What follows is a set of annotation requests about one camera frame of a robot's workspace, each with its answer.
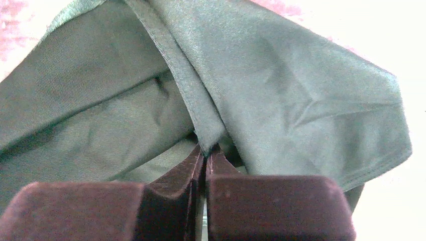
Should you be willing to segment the green cloth napkin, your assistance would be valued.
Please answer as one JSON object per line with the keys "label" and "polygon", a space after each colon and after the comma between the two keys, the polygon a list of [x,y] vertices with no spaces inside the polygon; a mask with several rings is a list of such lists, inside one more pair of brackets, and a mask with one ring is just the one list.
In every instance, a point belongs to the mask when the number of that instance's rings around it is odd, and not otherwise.
{"label": "green cloth napkin", "polygon": [[251,175],[332,178],[352,207],[412,153],[394,75],[251,1],[72,1],[1,82],[1,210],[216,144]]}

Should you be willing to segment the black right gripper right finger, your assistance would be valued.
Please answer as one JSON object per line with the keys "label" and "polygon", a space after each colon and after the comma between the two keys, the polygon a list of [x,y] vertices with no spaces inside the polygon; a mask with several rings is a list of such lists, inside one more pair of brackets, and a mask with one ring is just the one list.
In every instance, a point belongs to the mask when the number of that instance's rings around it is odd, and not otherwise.
{"label": "black right gripper right finger", "polygon": [[209,240],[355,240],[341,188],[324,176],[240,173],[215,146],[206,162]]}

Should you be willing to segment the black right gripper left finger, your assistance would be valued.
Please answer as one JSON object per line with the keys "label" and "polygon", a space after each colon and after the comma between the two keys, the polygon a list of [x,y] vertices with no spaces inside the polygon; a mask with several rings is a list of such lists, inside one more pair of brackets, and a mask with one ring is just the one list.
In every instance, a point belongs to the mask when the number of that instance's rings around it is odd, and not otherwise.
{"label": "black right gripper left finger", "polygon": [[1,240],[196,240],[200,146],[155,181],[31,183],[1,217]]}

